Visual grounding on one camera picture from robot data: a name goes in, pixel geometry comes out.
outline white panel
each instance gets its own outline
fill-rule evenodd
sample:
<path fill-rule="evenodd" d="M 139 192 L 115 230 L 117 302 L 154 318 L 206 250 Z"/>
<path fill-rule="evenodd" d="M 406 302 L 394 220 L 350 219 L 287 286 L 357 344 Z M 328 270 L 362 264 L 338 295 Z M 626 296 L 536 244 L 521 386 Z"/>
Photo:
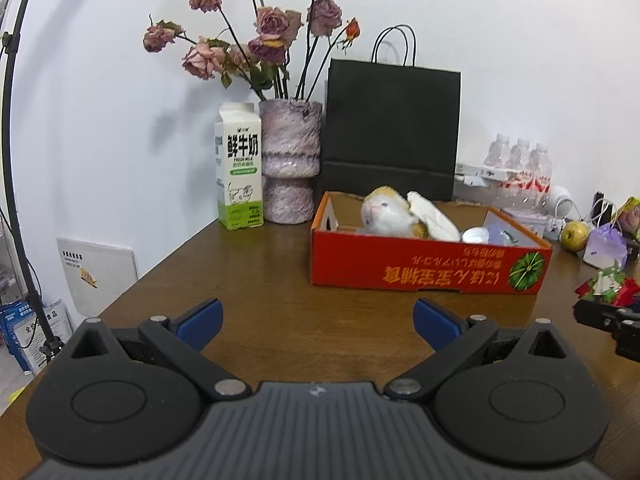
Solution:
<path fill-rule="evenodd" d="M 98 316 L 138 280 L 133 251 L 58 238 L 60 260 L 76 310 Z"/>

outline black pole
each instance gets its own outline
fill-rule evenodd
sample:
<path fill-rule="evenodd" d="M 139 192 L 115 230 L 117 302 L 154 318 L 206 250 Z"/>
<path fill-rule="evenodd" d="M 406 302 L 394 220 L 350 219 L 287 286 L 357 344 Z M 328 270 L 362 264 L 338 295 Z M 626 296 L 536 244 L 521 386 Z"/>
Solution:
<path fill-rule="evenodd" d="M 42 304 L 42 298 L 36 290 L 33 283 L 33 276 L 29 268 L 29 261 L 24 251 L 24 243 L 22 241 L 22 233 L 20 232 L 20 223 L 18 222 L 18 211 L 15 205 L 14 192 L 14 176 L 11 168 L 11 93 L 14 84 L 15 56 L 18 53 L 18 44 L 20 43 L 20 30 L 24 21 L 24 14 L 27 10 L 29 0 L 21 0 L 18 8 L 18 15 L 15 19 L 14 33 L 5 33 L 2 37 L 2 46 L 6 53 L 6 72 L 4 73 L 4 90 L 2 94 L 2 118 L 0 126 L 2 127 L 2 174 L 4 176 L 4 193 L 6 195 L 6 204 L 9 213 L 10 228 L 14 236 L 15 251 L 18 254 L 18 263 L 27 286 L 26 301 L 34 311 L 39 325 L 42 327 L 46 344 L 41 350 L 47 359 L 57 354 L 62 348 L 60 338 L 55 336 L 51 331 L 51 326 L 47 320 Z"/>

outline vase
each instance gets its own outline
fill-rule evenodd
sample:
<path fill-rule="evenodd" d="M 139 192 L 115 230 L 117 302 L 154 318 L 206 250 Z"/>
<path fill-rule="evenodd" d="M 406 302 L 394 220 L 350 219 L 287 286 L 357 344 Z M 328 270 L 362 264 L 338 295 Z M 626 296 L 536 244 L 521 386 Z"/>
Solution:
<path fill-rule="evenodd" d="M 322 104 L 290 99 L 260 103 L 264 219 L 302 224 L 314 213 L 311 178 L 320 172 Z"/>

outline wooden table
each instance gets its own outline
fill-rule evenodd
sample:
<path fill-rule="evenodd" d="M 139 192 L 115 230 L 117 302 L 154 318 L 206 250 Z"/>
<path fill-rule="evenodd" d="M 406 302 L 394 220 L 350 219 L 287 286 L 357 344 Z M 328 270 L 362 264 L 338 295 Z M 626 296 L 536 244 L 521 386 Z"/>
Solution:
<path fill-rule="evenodd" d="M 153 314 L 175 317 L 206 298 L 220 298 L 224 326 L 203 353 L 255 387 L 260 380 L 386 383 L 431 352 L 412 326 L 412 307 L 421 296 L 461 317 L 487 314 L 503 326 L 549 317 L 611 405 L 596 464 L 615 479 L 640 478 L 640 364 L 615 355 L 609 334 L 572 317 L 573 290 L 593 269 L 557 251 L 537 298 L 319 287 L 308 282 L 308 229 L 267 224 L 227 232 L 214 222 L 102 318 L 114 328 L 136 326 Z M 17 480 L 40 461 L 24 423 L 31 386 L 0 418 L 2 480 Z"/>

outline bag handle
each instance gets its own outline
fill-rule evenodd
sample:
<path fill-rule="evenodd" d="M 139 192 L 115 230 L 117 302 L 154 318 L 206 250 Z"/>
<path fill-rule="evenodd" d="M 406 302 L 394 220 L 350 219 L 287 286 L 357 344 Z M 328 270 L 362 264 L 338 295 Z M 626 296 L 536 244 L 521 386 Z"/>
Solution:
<path fill-rule="evenodd" d="M 378 37 L 376 38 L 376 41 L 373 45 L 373 50 L 371 51 L 371 59 L 370 62 L 372 63 L 377 63 L 378 62 L 378 49 L 380 48 L 380 45 L 382 44 L 382 41 L 386 38 L 386 36 L 392 32 L 393 30 L 398 30 L 402 36 L 404 37 L 404 46 L 405 46 L 405 50 L 404 50 L 404 61 L 402 62 L 402 66 L 406 66 L 406 58 L 409 55 L 409 41 L 406 37 L 406 34 L 404 33 L 404 30 L 402 30 L 402 28 L 408 28 L 409 31 L 411 32 L 412 37 L 414 38 L 414 52 L 412 55 L 412 63 L 411 66 L 415 66 L 415 49 L 416 49 L 416 39 L 415 39 L 415 32 L 414 29 L 411 25 L 407 25 L 405 23 L 399 23 L 398 25 L 394 25 L 393 27 L 387 27 L 385 30 L 383 30 L 382 32 L 380 32 L 380 34 L 378 35 Z"/>

